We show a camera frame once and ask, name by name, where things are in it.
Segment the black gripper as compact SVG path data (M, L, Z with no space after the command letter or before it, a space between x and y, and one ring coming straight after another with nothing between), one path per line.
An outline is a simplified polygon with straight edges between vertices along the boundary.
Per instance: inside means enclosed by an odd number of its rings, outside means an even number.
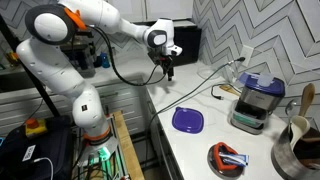
M158 49L149 49L148 56L155 65L160 65L163 68L163 74L166 74L167 69L169 69L168 81L172 81L172 77L174 76L172 57L163 55Z

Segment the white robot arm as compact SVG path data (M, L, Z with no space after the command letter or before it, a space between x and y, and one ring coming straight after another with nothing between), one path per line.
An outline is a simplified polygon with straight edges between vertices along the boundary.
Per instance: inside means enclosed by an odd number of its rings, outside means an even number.
M105 0L58 0L27 11L25 24L31 37L21 42L17 54L22 63L54 93L72 102L75 124L85 131L84 138L98 144L111 133L99 93L87 82L61 51L77 30L97 27L108 34L124 33L164 56L180 55L174 44L174 24L167 18L151 26L135 25Z

